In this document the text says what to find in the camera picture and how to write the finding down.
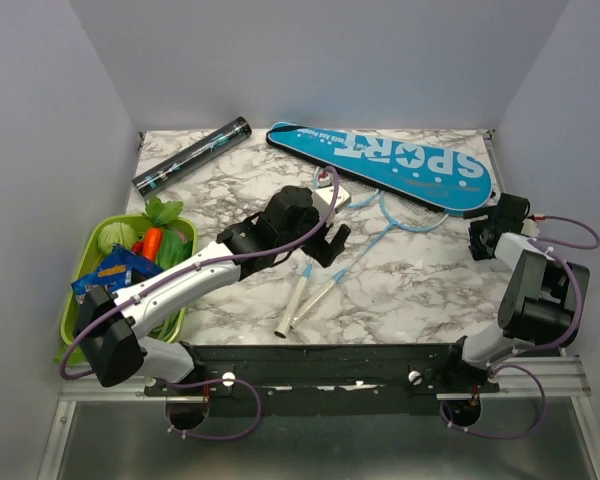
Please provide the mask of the blue Sport racket bag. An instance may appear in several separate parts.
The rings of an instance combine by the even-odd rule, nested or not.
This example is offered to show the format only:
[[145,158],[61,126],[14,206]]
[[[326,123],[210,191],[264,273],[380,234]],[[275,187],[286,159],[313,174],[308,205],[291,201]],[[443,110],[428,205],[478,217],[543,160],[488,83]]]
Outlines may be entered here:
[[482,207],[492,195],[487,167],[449,148],[286,122],[274,124],[266,141],[316,166],[332,166],[342,175],[434,211],[461,215]]

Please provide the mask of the black Boka shuttlecock tube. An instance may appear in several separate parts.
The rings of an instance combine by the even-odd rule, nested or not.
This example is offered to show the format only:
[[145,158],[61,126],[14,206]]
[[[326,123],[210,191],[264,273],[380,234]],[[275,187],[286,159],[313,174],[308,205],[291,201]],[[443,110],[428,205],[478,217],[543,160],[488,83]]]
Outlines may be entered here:
[[201,140],[177,152],[158,165],[132,179],[132,185],[144,200],[194,173],[218,156],[248,139],[252,129],[246,119],[237,117]]

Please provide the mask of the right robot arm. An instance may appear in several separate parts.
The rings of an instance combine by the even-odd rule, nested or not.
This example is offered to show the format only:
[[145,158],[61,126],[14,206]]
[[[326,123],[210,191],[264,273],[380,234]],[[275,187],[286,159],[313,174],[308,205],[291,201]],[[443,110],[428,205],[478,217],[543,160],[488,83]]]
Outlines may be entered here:
[[530,202],[503,193],[497,203],[469,211],[469,250],[476,261],[498,259],[511,278],[500,303],[497,322],[450,346],[440,379],[460,392],[498,363],[520,353],[570,345],[582,319],[590,270],[537,247],[542,238],[524,232],[526,221],[542,221],[529,213]]

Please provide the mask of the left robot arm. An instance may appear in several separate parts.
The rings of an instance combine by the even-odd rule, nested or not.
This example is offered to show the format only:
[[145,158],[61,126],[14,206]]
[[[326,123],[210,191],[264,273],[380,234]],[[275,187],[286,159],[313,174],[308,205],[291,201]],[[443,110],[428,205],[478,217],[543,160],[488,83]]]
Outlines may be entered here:
[[326,236],[339,200],[338,186],[312,191],[285,186],[266,207],[225,227],[205,248],[142,282],[115,292],[97,285],[79,307],[73,348],[103,387],[137,374],[168,382],[181,395],[202,380],[187,348],[150,337],[162,320],[199,298],[282,262],[301,249],[322,266],[340,253]]

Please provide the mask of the toy orange carrot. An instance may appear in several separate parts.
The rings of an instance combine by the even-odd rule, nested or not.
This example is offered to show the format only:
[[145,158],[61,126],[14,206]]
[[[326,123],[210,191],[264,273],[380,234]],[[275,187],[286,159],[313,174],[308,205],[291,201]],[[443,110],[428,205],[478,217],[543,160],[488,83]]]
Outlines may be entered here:
[[147,230],[142,247],[142,256],[152,262],[156,260],[163,239],[163,230],[159,227],[151,227]]

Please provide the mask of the toy red chili pepper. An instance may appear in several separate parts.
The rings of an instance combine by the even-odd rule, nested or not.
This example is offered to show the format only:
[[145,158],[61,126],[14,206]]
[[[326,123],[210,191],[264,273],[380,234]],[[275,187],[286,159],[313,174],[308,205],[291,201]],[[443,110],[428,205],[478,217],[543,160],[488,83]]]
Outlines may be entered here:
[[141,254],[144,248],[144,242],[143,241],[137,241],[131,248],[131,251],[138,255]]

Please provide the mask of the toy green cabbage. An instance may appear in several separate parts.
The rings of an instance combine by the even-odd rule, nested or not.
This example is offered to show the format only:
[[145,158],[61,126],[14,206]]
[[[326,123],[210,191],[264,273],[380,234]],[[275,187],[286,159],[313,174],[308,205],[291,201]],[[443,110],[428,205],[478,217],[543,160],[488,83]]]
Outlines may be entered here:
[[105,225],[100,230],[96,240],[99,251],[103,255],[109,255],[117,245],[127,250],[131,249],[138,240],[138,234],[127,223],[113,222]]

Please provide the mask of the blue Oreo snack bag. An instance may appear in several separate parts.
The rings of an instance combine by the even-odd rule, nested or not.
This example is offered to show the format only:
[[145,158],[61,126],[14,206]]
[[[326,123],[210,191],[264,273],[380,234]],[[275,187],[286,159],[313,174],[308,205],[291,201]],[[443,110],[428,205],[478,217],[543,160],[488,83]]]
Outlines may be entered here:
[[153,261],[122,245],[115,245],[93,272],[78,278],[71,284],[71,288],[75,300],[81,305],[86,294],[96,287],[103,287],[107,292],[113,293],[162,272],[163,269]]

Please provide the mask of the green plastic tray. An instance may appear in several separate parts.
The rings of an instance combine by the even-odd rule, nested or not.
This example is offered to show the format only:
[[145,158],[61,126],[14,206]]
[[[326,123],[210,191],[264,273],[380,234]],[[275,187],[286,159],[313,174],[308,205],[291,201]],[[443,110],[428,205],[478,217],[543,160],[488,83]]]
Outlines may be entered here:
[[[74,280],[85,274],[91,273],[99,266],[104,259],[104,256],[98,248],[97,237],[105,226],[116,222],[131,225],[140,237],[143,237],[145,232],[150,228],[150,222],[144,218],[142,214],[117,215],[102,221],[92,231],[91,236],[86,243],[76,273],[74,274]],[[169,226],[182,232],[187,239],[192,242],[192,250],[193,252],[196,252],[198,246],[198,232],[196,226],[191,221],[186,218],[178,217],[170,222]],[[74,340],[73,330],[78,318],[78,313],[79,304],[74,297],[72,289],[69,289],[59,327],[60,337],[65,345],[70,345]]]

